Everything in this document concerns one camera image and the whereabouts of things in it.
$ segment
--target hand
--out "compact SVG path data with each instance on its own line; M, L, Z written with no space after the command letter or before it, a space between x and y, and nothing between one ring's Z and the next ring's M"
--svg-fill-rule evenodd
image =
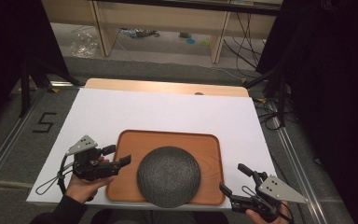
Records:
M282 214L289 217L289 210L287 209L286 206L281 204L280 211ZM248 216L254 222L254 224L268 224L257 212L251 209L246 210L246 216ZM273 222L270 222L270 224L288 224L288 223L289 222L283 217L277 217L277 219L275 219Z
M109 160L104 160L103 157L101 157L98 161L108 162ZM79 203L85 203L88 198L94 197L97 194L98 188L109 184L112 180L112 176L94 181L88 181L85 179L79 179L76 175L72 175L65 195L71 197Z

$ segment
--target white table surface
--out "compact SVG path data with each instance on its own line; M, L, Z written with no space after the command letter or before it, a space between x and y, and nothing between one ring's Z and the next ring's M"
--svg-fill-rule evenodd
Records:
M241 191L242 186L255 189L254 180L237 169L239 163L258 172L276 175L254 103L249 97L81 89L27 202L46 205L60 201L62 193L56 184L43 195L38 195L35 190L56 176L65 152L82 136L87 134L98 143L98 147L106 147L115 145L120 133L125 130L207 133L216 136L220 143L225 184L233 194L247 196ZM113 154L106 158L112 160ZM69 179L70 174L65 178L65 184ZM160 209L151 203L111 202L104 192L105 187L100 188L88 204ZM185 204L174 209L230 208L229 199L226 198L217 206Z

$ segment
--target textured stone disc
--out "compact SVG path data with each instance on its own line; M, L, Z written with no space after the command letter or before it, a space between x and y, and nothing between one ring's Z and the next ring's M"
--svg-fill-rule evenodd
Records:
M173 208L196 195L201 171L187 151L179 147L159 147L142 159L136 180L138 189L150 203Z

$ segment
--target gray floor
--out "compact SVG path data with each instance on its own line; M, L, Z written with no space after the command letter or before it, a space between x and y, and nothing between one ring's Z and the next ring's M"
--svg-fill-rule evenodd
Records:
M90 77L110 77L240 86L243 78L246 77L237 70L236 57L226 47L222 49L219 64L211 63L209 49L200 44L208 39L204 35L192 34L192 38L196 40L195 44L187 44L176 33L161 33L159 37L142 38L120 35L119 42L116 43L109 57L102 57L97 49L92 58L83 59L73 57L70 46L76 41L79 29L92 35L95 35L93 33L95 30L92 27L62 24L52 24L52 26L71 75L80 80L87 80ZM227 37L227 42L233 47L236 46L231 37ZM253 43L255 49L261 52L262 40L254 40ZM253 59L251 54L244 55L249 61ZM254 69L247 63L239 60L238 66L242 73L249 76L247 78L256 76ZM51 80L60 79L52 76ZM262 97L263 85L264 83L261 83L251 88L250 95L256 98ZM0 223L27 223L37 214L52 209L28 204L25 200L54 144L76 93L76 88L59 89L58 92L43 89L32 92L33 99L39 101L34 104L32 114L21 127L19 137L14 139L8 157L4 158L5 162L0 167ZM255 106L259 115L268 113L264 105L255 104ZM19 120L20 109L21 93L16 87L10 100L0 111L0 148ZM38 124L44 113L55 113L55 115L46 115L46 119L54 124L48 133L35 133L35 130L47 128L46 125ZM320 223L352 223L328 174L321 165L313 162L312 146L301 129L300 122L296 120L296 115L290 114L285 118L285 130L325 216L325 222ZM271 156L276 161L279 178L301 192L298 178L288 160L278 131L268 128L274 127L273 120L269 120L267 125L265 123L261 125ZM296 223L318 223L308 206L291 203L290 208ZM98 210L99 208L91 207L82 223L90 223L90 218ZM251 223L244 214L230 211L226 211L225 214L231 224Z

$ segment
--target wooden tray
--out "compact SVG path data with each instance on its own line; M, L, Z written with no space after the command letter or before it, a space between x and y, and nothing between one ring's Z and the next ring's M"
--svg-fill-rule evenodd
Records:
M219 141L213 135L196 133L133 130L121 133L117 141L114 161L131 154L131 164L121 168L115 180L106 187L106 197L114 202L146 202L136 183L139 163L148 152L165 146L185 149L199 163L200 189L189 203L206 205L223 203L225 196L219 189L219 183L223 181Z

